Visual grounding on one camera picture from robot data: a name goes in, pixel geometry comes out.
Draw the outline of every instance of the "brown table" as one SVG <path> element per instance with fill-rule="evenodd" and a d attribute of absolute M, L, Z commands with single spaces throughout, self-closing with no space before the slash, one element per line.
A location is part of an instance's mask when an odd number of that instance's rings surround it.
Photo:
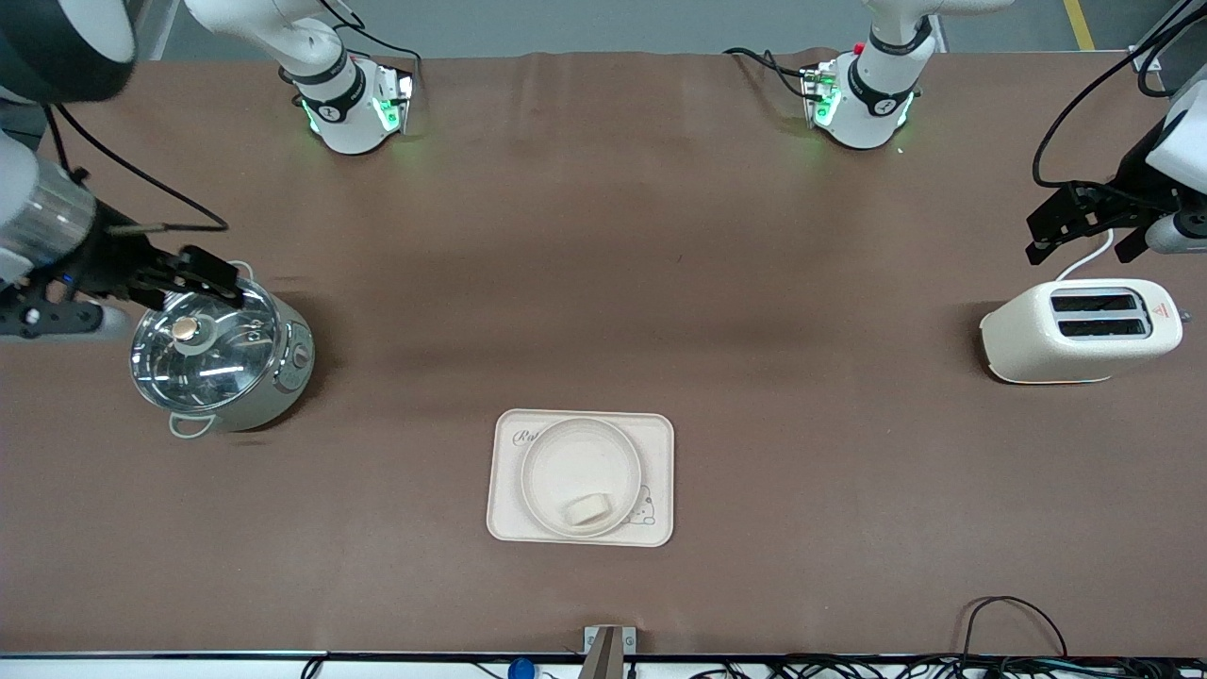
<path fill-rule="evenodd" d="M 76 112 L 229 218 L 193 240 L 309 317 L 317 374 L 279 426 L 182 443 L 126 346 L 0 350 L 0 646 L 560 650 L 616 621 L 645 651 L 938 651 L 1013 593 L 1074 654 L 1207 652 L 1207 333 L 1094 387 L 978 357 L 982 312 L 1094 245 L 1027 264 L 1028 168 L 1112 59 L 937 57 L 870 152 L 728 57 L 435 62 L 430 134 L 363 157 L 274 64 L 140 66 Z M 1048 174 L 1106 177 L 1159 110 L 1109 82 Z M 197 218 L 69 150 L 132 216 Z M 1207 312 L 1205 265 L 1086 270 Z M 671 542 L 492 539 L 513 408 L 669 417 Z M 975 648 L 1053 651 L 1008 609 Z"/>

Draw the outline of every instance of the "yellow stripe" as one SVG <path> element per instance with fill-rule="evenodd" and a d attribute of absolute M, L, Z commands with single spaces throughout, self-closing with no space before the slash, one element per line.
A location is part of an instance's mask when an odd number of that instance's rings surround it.
<path fill-rule="evenodd" d="M 1065 0 L 1065 13 L 1068 14 L 1068 23 L 1073 27 L 1077 48 L 1083 52 L 1094 49 L 1094 37 L 1090 36 L 1090 25 L 1085 23 L 1080 0 Z"/>

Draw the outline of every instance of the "plate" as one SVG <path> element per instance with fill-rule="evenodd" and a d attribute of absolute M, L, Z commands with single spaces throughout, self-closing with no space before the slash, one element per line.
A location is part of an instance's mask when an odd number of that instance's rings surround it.
<path fill-rule="evenodd" d="M 567 538 L 594 538 L 616 529 L 636 507 L 641 458 L 616 427 L 589 417 L 564 420 L 529 446 L 520 490 L 529 514 L 544 528 Z M 571 522 L 576 513 L 596 514 L 591 507 L 602 514 Z"/>

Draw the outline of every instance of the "cartoon drawing on tray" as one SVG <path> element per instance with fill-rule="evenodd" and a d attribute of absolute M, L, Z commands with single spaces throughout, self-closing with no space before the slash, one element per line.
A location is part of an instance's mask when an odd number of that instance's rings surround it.
<path fill-rule="evenodd" d="M 632 508 L 632 513 L 625 523 L 636 523 L 637 526 L 653 526 L 658 523 L 654 520 L 654 499 L 649 497 L 649 486 L 641 487 L 637 507 Z"/>

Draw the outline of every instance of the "white cable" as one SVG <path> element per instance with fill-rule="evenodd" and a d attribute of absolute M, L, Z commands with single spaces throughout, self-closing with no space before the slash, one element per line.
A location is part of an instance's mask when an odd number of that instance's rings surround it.
<path fill-rule="evenodd" d="M 1108 228 L 1107 229 L 1107 239 L 1102 241 L 1102 245 L 1098 245 L 1097 250 L 1095 250 L 1095 251 L 1090 252 L 1089 254 L 1081 257 L 1080 259 L 1077 259 L 1075 262 L 1068 264 L 1068 268 L 1066 268 L 1065 270 L 1060 271 L 1060 275 L 1056 276 L 1056 280 L 1065 280 L 1066 277 L 1068 277 L 1068 274 L 1071 274 L 1074 270 L 1081 268 L 1081 264 L 1085 264 L 1085 263 L 1088 263 L 1090 261 L 1094 261 L 1095 257 L 1097 257 L 1102 252 L 1106 252 L 1110 247 L 1110 245 L 1114 244 L 1114 241 L 1115 241 L 1115 232 L 1114 232 L 1114 229 Z"/>

